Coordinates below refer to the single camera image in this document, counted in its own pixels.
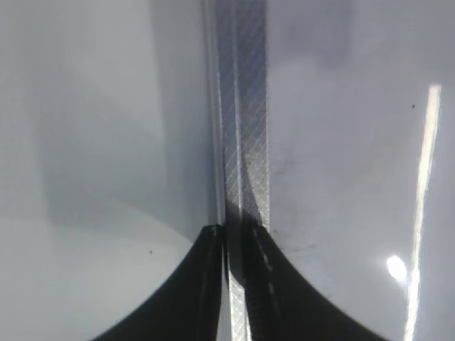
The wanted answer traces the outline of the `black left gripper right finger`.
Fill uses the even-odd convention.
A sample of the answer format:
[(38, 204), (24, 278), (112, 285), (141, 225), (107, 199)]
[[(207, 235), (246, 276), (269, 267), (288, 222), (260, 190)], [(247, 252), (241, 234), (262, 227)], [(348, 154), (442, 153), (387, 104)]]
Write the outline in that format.
[(242, 226), (242, 262), (253, 340), (380, 340), (321, 295), (254, 220)]

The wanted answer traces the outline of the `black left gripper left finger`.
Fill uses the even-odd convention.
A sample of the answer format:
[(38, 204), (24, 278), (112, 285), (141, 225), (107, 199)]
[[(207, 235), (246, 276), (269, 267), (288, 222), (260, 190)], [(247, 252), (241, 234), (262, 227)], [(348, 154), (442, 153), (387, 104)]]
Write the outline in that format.
[(155, 293), (96, 339), (216, 340), (225, 229), (202, 228), (186, 257)]

